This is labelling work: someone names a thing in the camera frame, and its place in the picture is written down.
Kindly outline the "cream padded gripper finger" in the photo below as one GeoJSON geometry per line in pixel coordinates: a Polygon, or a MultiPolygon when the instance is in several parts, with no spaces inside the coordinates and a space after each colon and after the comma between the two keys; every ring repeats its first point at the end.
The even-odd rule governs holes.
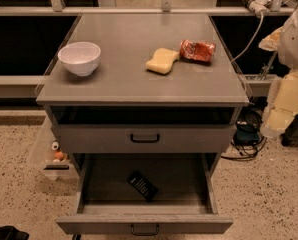
{"type": "Polygon", "coordinates": [[[298,71],[273,81],[267,103],[260,132],[273,139],[283,134],[298,115],[298,71]]]}
{"type": "Polygon", "coordinates": [[[277,51],[280,45],[281,32],[282,28],[277,28],[271,34],[263,38],[258,47],[265,51],[277,51]]]}

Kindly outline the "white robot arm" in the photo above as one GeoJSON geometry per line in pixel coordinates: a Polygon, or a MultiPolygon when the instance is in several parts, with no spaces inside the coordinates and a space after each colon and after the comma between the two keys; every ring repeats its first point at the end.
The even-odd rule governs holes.
{"type": "Polygon", "coordinates": [[[260,128],[262,135],[277,138],[298,115],[298,7],[284,25],[261,40],[258,47],[276,51],[278,60],[290,72],[271,83],[260,128]]]}

